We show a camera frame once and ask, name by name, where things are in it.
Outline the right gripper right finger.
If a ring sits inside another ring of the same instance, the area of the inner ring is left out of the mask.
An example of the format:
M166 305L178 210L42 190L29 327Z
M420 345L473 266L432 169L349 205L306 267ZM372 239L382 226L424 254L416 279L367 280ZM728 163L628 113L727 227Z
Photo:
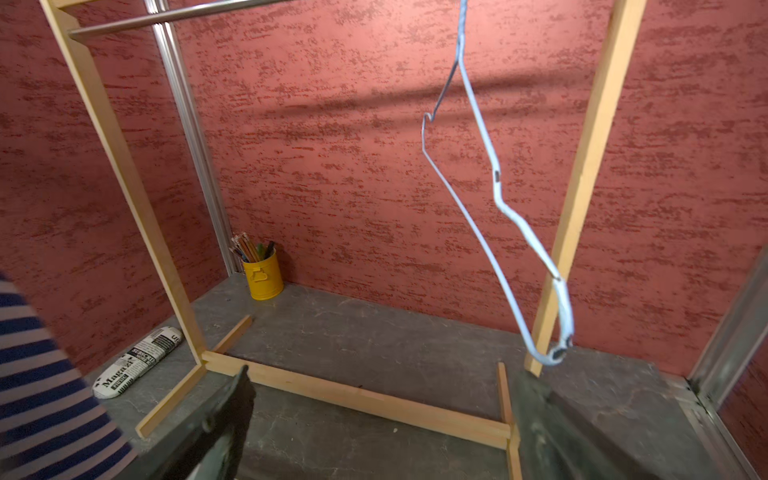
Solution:
M529 479L656 479L571 402L529 371L513 377L512 410Z

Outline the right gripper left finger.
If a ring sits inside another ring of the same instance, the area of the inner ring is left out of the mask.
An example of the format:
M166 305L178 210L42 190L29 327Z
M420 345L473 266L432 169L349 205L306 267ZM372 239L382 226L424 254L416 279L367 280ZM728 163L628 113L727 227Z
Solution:
M256 397L248 368L221 387L120 479L233 479L238 471Z

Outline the light blue wire hanger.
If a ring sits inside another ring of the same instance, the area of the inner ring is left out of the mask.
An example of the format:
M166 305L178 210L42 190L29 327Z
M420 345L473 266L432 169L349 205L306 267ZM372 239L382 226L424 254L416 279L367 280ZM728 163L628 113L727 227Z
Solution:
M573 316L570 295L568 292L567 281L561 275L561 272L559 271L558 267L556 267L553 259L547 253L543 244L541 243L541 241L539 240L538 236L536 235L534 230L531 228L529 223L520 214L518 214L517 211L512 209L505 202L503 198L501 164L500 164L498 155L496 153L496 150L494 148L494 145L492 143L492 140L490 138L489 131L487 129L486 123L482 116L482 112L478 105L478 102L474 93L474 89L471 84L468 71L466 69L465 60L464 60L465 48L466 48L467 14L468 14L468 1L461 0L459 2L457 37L456 37L456 43L455 43L454 58L452 61L452 65L451 65L448 77L443 85L443 88L437 98L437 101L433 109L425 112L422 116L421 129L420 129L421 150L424 157L426 158L428 163L431 165L435 173L438 175L439 179L442 181L443 185L448 190L448 193L450 194L450 196L453 198L454 202L458 206L460 212L462 213L463 217L468 223L470 229L472 230L478 242L480 243L480 246L482 247L482 250L485 253L488 261L490 262L492 270L498 279L500 287L513 313L515 322L520 329L527 352L533 357L534 360L536 360L540 364L544 366L555 366L560 364L564 360L566 353L573 346L573 336L575 334L574 316ZM531 334L531 331L527 327L522 311L512 292L509 282L500 264L498 263L498 260L496 259L494 253L492 252L489 244L487 243L484 235L480 231L479 227L477 226L471 214L465 207L459 195L453 189L450 182L443 175L437 163L431 158L431 156L427 151L427 141L426 141L427 125L436 120L440 106L443 103L443 100L446 94L448 93L452 80L456 74L459 74L461 77L462 85L463 85L467 100L469 102L476 126L480 133L483 147L490 161L491 173L492 173L491 186L492 186L492 197L493 197L494 205L508 220L510 220L516 226L516 228L521 233L523 239L525 240L526 244L537 255L538 259L544 265L544 267L546 268L551 278L551 287L553 288L553 291L555 293L555 298L556 298L556 306L557 306L556 320L559 325L560 335L558 340L555 342L555 345L545 353L541 353L536 347L533 335Z

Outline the striped tank top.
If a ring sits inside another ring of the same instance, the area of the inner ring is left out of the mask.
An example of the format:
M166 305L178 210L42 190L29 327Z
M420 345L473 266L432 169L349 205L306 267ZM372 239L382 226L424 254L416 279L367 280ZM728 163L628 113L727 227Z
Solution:
M1 476L113 479L135 449L36 311L1 279Z

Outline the yellow pencil cup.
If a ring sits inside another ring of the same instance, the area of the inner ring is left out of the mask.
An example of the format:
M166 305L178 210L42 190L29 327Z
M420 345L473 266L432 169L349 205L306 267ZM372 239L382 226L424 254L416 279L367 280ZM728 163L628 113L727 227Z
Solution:
M277 297L284 290L277 244L256 244L245 232L232 236L230 242L230 251L241 261L251 297L257 301Z

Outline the wooden clothes rack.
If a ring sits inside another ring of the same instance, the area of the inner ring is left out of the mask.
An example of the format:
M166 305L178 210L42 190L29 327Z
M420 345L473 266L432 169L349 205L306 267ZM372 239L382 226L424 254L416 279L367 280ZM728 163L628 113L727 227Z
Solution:
M506 454L511 477L522 478L525 474L522 472L519 452L521 437L512 410L513 377L509 377L504 368L499 368L497 371L502 417L498 421L493 421L229 356L227 348L235 343L250 326L249 318L241 320L215 348L209 348L206 345L86 42L96 36L245 8L246 3L243 1L216 1L92 27L81 27L77 19L70 15L68 2L45 1L42 3L42 10L51 31L111 163L196 362L189 374L137 425L138 434L144 436L152 432L207 372L228 375L231 381L238 371L246 366L248 378L254 388L256 385L263 385L501 449ZM596 176L603 159L645 8L646 5L642 1L618 1L612 8L565 204L558 224L555 245L552 249L545 248L566 281L590 205ZM527 325L541 353L547 352L559 338L560 329L556 313L556 298L550 283L543 291L534 324ZM540 378L543 367L545 366L527 353L523 371L529 371Z

